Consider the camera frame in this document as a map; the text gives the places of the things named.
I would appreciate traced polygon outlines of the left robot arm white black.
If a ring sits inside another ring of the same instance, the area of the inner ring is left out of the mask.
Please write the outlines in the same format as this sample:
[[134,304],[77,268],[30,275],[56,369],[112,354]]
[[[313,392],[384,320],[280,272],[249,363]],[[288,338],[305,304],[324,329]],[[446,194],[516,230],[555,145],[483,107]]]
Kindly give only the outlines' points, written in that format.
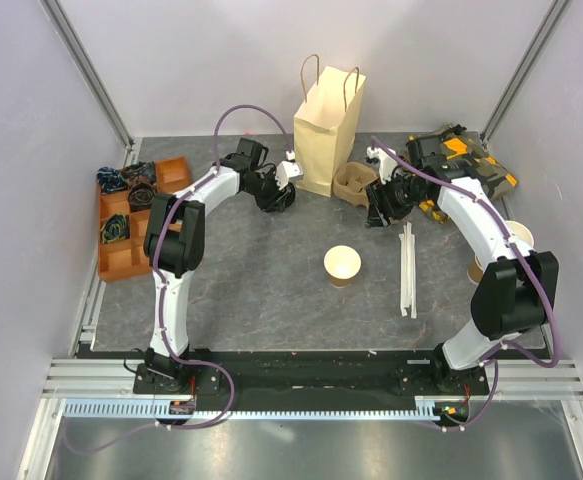
[[136,369],[134,393],[193,391],[204,362],[189,358],[187,310],[192,277],[205,252],[207,215],[241,192],[263,212],[282,212],[294,202],[293,182],[303,175],[293,151],[286,151],[277,165],[266,161],[268,152],[261,143],[242,138],[235,152],[217,160],[191,186],[154,198],[143,245],[154,279],[154,330]]

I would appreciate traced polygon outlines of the dark patterned rolled cloth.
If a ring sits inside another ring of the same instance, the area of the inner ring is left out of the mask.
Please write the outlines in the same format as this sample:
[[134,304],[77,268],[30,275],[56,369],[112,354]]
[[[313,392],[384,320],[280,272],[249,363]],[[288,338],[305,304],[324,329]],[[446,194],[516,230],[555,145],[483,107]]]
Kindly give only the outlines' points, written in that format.
[[119,175],[126,183],[140,181],[153,184],[156,182],[156,166],[153,161],[140,161],[122,168]]

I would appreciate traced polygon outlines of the brown cardboard cup carrier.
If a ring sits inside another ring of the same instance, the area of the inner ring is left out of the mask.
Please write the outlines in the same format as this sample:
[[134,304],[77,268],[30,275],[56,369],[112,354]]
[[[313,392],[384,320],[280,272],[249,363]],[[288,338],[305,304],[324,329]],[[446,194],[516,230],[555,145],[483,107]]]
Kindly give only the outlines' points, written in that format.
[[366,187],[378,179],[377,173],[359,162],[347,162],[333,178],[334,195],[353,206],[369,206]]

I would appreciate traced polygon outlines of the brown patterned rolled cloth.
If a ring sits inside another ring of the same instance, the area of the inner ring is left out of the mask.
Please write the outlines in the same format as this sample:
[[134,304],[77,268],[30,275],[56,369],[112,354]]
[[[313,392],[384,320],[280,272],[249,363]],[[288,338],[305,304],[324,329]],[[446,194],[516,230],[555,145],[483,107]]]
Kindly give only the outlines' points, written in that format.
[[139,182],[131,186],[127,194],[130,211],[138,212],[150,209],[156,193],[156,187],[152,183]]

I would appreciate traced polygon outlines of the single brown paper cup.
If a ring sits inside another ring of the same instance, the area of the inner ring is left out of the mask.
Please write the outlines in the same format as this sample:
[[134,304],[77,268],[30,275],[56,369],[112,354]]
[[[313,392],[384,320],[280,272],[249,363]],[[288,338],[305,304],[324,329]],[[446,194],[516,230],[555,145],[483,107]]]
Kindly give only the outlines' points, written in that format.
[[330,283],[336,288],[344,288],[359,273],[362,260],[354,248],[337,245],[326,252],[323,264]]

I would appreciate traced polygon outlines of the black cup lid on table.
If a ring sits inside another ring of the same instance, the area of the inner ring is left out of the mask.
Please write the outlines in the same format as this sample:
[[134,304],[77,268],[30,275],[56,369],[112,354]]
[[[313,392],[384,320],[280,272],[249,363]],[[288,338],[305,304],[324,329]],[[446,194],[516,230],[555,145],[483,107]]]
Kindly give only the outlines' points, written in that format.
[[269,205],[269,209],[273,212],[284,212],[294,203],[295,198],[295,185],[289,183],[282,190],[279,190],[275,194],[271,204]]

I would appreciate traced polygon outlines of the blue yellow rolled cloth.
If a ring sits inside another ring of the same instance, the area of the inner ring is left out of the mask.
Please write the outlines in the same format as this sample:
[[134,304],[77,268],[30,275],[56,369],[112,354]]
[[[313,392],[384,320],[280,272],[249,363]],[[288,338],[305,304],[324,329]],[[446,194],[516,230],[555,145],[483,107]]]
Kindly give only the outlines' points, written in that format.
[[100,244],[117,243],[130,238],[129,217],[116,213],[108,218],[100,228]]

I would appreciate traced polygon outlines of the camouflage folded cloth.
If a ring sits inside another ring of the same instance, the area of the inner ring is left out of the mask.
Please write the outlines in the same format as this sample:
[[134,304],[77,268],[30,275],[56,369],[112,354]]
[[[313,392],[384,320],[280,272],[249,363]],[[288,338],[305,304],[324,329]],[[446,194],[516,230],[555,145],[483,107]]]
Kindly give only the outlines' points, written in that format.
[[447,124],[431,133],[411,135],[406,143],[409,163],[420,170],[435,163],[461,167],[481,182],[490,200],[506,196],[518,185],[517,178],[466,131],[459,124]]

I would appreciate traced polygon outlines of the blue patterned rolled cloth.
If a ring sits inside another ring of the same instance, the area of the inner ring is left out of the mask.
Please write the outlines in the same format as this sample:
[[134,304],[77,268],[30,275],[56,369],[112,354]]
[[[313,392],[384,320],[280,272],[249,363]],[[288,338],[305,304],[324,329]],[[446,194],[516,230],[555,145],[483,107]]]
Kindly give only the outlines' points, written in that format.
[[96,180],[102,195],[126,191],[128,184],[118,169],[101,167],[96,173]]

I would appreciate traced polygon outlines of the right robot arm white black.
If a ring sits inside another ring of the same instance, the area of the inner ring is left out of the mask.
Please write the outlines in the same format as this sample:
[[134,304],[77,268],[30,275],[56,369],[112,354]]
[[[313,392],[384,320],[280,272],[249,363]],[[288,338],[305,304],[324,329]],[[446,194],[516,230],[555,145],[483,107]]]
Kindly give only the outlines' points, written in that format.
[[366,188],[366,224],[385,227],[431,201],[457,226],[483,269],[470,301],[470,319],[433,351],[429,381],[438,392],[454,392],[504,348],[518,350],[543,368],[557,366],[561,345],[554,312],[559,262],[515,234],[493,206],[476,163],[448,159],[439,149],[414,149],[415,162],[373,137],[367,160],[379,177]]

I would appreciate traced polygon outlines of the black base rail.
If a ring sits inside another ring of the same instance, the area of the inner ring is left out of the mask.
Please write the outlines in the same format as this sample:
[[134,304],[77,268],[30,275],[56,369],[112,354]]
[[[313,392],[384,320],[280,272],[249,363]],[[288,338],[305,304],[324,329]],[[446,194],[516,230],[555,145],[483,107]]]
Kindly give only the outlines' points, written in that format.
[[401,409],[419,396],[464,399],[489,391],[479,367],[453,371],[440,349],[366,351],[195,350],[189,363],[148,353],[136,394],[192,394],[203,410]]

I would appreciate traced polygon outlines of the orange compartment tray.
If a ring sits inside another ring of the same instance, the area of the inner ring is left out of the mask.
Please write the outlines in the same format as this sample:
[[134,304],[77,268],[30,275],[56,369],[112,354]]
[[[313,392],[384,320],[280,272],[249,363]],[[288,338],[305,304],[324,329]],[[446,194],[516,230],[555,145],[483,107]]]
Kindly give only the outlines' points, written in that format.
[[[159,193],[173,194],[192,183],[192,175],[185,158],[174,157],[154,163],[156,182],[153,184],[157,190],[154,199]],[[150,261],[144,253],[144,240],[151,208],[131,212],[127,202],[130,187],[139,182],[127,183],[128,189],[126,191],[109,195],[102,195],[97,183],[99,198],[98,275],[107,283],[151,272]],[[100,228],[108,218],[116,213],[122,213],[129,217],[130,238],[117,243],[101,245]]]

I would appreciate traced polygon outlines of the white wrapped straw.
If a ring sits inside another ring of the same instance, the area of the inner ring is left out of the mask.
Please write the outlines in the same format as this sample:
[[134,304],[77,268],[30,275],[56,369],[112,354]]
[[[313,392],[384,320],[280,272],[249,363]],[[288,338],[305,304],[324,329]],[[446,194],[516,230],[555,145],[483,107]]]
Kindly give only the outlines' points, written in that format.
[[411,223],[406,222],[403,233],[399,235],[401,240],[401,297],[400,309],[403,317],[409,314],[412,298],[412,274],[411,274]]
[[406,233],[407,233],[407,240],[408,240],[408,257],[409,257],[409,293],[410,293],[410,317],[412,319],[417,318],[417,307],[416,307],[416,300],[417,300],[417,293],[416,293],[416,266],[415,266],[415,235],[412,231],[412,224],[411,222],[407,222],[406,225]]

